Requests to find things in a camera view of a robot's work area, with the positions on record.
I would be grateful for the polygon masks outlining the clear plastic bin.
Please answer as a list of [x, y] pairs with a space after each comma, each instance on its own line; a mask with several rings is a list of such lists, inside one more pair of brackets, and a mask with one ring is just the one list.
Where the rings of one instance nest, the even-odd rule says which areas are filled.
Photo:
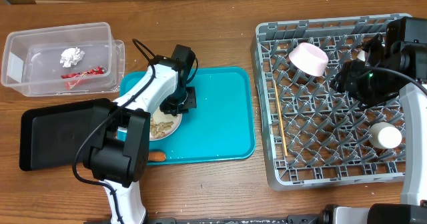
[[125, 45], [108, 23], [86, 23], [10, 33], [1, 84], [27, 97], [119, 91]]

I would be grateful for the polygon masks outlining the orange carrot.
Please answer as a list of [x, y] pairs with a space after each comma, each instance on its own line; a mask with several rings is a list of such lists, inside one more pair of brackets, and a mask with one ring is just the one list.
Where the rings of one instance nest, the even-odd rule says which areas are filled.
[[161, 151], [150, 151], [148, 155], [148, 161], [163, 162], [166, 159], [166, 154]]

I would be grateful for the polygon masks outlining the pile of rice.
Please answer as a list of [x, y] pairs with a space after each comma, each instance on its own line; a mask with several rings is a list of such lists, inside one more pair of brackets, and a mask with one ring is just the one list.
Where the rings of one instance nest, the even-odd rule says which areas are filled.
[[177, 119], [177, 117], [171, 114], [165, 114], [159, 108], [157, 108], [153, 113], [152, 119], [154, 123], [158, 124], [158, 123], [174, 122]]

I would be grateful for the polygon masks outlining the white bowl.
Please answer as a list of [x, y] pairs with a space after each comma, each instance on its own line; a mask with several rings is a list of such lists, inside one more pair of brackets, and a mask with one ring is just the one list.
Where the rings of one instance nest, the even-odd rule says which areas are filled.
[[361, 50], [358, 54], [357, 54], [357, 59], [358, 60], [361, 60], [361, 61], [363, 61], [363, 62], [365, 62], [366, 61], [366, 56], [367, 56], [367, 52], [365, 52], [365, 51], [363, 51], [363, 50]]

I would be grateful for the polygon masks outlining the red snack wrapper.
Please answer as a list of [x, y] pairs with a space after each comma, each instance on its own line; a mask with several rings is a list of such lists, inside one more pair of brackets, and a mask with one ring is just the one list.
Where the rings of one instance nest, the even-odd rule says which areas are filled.
[[92, 76], [92, 75], [102, 75], [105, 72], [106, 72], [106, 69], [104, 69], [101, 66], [98, 66], [94, 69], [62, 75], [61, 78], [62, 79], [72, 79], [72, 81], [66, 81], [65, 82], [65, 88], [70, 91], [70, 90], [74, 89], [76, 86], [85, 82], [85, 79], [75, 80], [75, 78]]

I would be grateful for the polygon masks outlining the teal serving tray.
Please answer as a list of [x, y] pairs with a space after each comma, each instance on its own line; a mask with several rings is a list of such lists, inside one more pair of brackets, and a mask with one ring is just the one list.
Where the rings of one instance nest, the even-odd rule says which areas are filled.
[[183, 114], [168, 137], [150, 141], [150, 151], [165, 153], [164, 164], [247, 159], [256, 148], [250, 79], [239, 67], [191, 72], [195, 109]]

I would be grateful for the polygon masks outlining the wooden chopstick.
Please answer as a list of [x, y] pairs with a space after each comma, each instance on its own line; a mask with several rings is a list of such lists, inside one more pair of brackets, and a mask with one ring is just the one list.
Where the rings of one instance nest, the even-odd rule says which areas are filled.
[[276, 105], [277, 105], [276, 109], [277, 109], [277, 112], [278, 112], [279, 126], [280, 126], [280, 133], [281, 133], [281, 138], [282, 138], [282, 145], [283, 145], [283, 150], [284, 150], [284, 156], [287, 157], [288, 156], [288, 149], [287, 149], [286, 138], [285, 138], [285, 134], [284, 134], [284, 126], [283, 126], [283, 120], [282, 120], [282, 111], [281, 111], [281, 105], [280, 105], [280, 97], [278, 95], [278, 88], [277, 88], [275, 79], [273, 79], [273, 86], [274, 86], [274, 95], [275, 95]]

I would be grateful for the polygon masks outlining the pile of peanuts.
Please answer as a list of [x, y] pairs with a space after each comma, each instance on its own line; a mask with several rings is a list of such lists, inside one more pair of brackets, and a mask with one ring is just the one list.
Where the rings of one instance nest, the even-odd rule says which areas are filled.
[[173, 122], [169, 123], [154, 123], [153, 120], [150, 121], [150, 135], [154, 139], [159, 139], [165, 137], [168, 132], [172, 129]]

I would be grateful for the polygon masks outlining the black tray bin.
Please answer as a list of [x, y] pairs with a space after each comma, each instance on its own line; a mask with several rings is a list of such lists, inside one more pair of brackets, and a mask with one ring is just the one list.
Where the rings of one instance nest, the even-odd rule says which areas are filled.
[[93, 130], [93, 108], [108, 106], [100, 98], [38, 109], [21, 117], [19, 167], [33, 171], [70, 165], [83, 141]]

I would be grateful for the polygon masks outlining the pink bowl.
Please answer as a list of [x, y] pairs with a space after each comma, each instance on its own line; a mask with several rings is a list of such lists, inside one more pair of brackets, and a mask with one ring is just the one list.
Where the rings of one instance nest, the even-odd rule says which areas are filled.
[[322, 76], [329, 62], [327, 54], [311, 43], [300, 43], [289, 59], [300, 71], [314, 77]]

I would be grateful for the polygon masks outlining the white tissue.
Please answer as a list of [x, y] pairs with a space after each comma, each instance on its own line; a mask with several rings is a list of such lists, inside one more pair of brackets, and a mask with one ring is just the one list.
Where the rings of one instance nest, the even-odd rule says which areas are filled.
[[62, 52], [60, 64], [62, 64], [64, 68], [70, 68], [81, 61], [84, 55], [85, 52], [78, 47], [68, 48]]

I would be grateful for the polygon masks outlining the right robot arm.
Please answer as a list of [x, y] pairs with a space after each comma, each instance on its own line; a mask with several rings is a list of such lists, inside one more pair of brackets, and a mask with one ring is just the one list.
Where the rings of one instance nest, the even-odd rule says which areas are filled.
[[365, 60], [347, 61], [331, 80], [339, 93], [362, 109], [395, 97], [404, 112], [406, 172], [399, 204], [377, 203], [367, 223], [426, 222], [426, 20], [403, 17], [389, 22], [384, 35], [363, 44]]

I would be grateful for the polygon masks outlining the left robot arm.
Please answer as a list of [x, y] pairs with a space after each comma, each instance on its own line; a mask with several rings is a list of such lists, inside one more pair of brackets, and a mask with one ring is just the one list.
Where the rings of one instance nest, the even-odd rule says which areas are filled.
[[146, 74], [125, 95], [94, 107], [92, 131], [75, 155], [83, 159], [93, 179], [82, 178], [72, 166], [77, 180], [104, 188], [111, 223], [145, 221], [137, 184], [148, 161], [151, 116], [156, 110], [176, 116], [197, 106], [195, 89], [189, 86], [198, 68], [195, 53], [177, 45], [171, 57], [164, 57], [134, 43], [148, 60]]

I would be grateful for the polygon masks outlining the light green cup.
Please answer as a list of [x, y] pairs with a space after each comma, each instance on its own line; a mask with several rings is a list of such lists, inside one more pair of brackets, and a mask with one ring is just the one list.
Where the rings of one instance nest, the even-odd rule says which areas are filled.
[[392, 124], [379, 122], [369, 128], [370, 143], [379, 149], [393, 149], [402, 142], [401, 132]]

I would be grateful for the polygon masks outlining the white round plate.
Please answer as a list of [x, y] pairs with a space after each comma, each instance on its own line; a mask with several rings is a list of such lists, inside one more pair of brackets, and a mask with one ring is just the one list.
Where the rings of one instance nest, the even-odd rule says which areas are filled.
[[173, 116], [157, 108], [150, 119], [149, 139], [156, 141], [171, 135], [181, 123], [182, 114]]

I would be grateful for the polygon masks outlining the grey dishwasher rack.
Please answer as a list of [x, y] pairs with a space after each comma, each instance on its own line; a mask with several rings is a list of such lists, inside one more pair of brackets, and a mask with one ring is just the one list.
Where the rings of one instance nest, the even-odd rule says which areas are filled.
[[[391, 21], [407, 14], [371, 15], [260, 23], [252, 46], [262, 115], [267, 178], [276, 191], [404, 181], [406, 128], [399, 98], [362, 109], [330, 82], [363, 44], [386, 33]], [[300, 43], [311, 43], [328, 58], [320, 77], [300, 71], [289, 59]], [[284, 156], [273, 79], [276, 81], [288, 156]], [[387, 122], [402, 134], [393, 149], [371, 145], [369, 128]]]

